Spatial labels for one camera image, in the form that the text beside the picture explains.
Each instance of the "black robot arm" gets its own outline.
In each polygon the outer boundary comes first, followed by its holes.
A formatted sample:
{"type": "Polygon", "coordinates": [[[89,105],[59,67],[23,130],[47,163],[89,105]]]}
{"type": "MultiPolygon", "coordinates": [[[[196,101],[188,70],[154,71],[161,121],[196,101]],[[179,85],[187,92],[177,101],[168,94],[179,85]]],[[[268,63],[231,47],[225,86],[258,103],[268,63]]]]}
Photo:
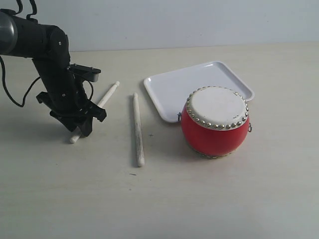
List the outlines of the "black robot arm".
{"type": "Polygon", "coordinates": [[[32,58],[47,90],[37,96],[38,101],[68,130],[79,127],[88,136],[93,118],[103,121],[106,112],[87,98],[83,82],[96,82],[101,70],[70,65],[68,37],[59,27],[15,14],[0,10],[0,55],[32,58]]]}

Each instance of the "white drum head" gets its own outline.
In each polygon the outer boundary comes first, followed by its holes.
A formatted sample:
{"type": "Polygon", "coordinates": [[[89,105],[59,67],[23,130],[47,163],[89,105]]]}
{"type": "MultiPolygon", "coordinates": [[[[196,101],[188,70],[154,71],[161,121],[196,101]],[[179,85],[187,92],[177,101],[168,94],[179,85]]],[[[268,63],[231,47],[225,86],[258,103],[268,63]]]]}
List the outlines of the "white drum head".
{"type": "Polygon", "coordinates": [[[211,129],[230,130],[241,126],[248,105],[237,93],[222,87],[204,87],[190,95],[186,106],[198,124],[211,129]]]}

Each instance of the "table surface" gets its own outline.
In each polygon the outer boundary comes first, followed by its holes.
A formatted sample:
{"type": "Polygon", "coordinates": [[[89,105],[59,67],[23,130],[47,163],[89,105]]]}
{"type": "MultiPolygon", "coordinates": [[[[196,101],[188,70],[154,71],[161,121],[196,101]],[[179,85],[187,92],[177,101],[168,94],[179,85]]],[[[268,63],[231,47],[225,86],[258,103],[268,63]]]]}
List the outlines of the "table surface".
{"type": "MultiPolygon", "coordinates": [[[[102,70],[94,101],[120,81],[88,138],[68,132],[35,96],[23,109],[0,89],[2,239],[310,239],[319,233],[319,43],[77,52],[102,70]],[[227,157],[200,158],[178,124],[163,122],[147,76],[212,60],[255,92],[252,133],[227,157]],[[133,92],[146,165],[136,167],[133,92]]],[[[30,59],[4,57],[21,101],[37,77],[30,59]]]]}

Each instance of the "white wall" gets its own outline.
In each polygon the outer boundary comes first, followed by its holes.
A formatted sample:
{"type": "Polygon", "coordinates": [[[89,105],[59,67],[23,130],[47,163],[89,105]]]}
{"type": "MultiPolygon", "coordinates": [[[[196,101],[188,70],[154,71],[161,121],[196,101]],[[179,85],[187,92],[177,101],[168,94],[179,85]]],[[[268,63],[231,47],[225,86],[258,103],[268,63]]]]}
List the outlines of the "white wall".
{"type": "MultiPolygon", "coordinates": [[[[36,2],[39,22],[62,28],[73,51],[319,40],[319,0],[36,2]]],[[[0,7],[16,8],[15,0],[0,7]]]]}

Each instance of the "red drum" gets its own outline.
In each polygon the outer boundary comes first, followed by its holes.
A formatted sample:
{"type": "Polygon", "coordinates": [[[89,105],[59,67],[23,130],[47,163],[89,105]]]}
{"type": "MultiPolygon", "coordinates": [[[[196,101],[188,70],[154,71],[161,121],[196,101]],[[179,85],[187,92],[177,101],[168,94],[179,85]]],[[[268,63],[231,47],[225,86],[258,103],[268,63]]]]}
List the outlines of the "red drum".
{"type": "Polygon", "coordinates": [[[181,115],[190,146],[207,156],[223,156],[244,141],[250,128],[248,105],[237,92],[203,87],[189,95],[181,115]]]}

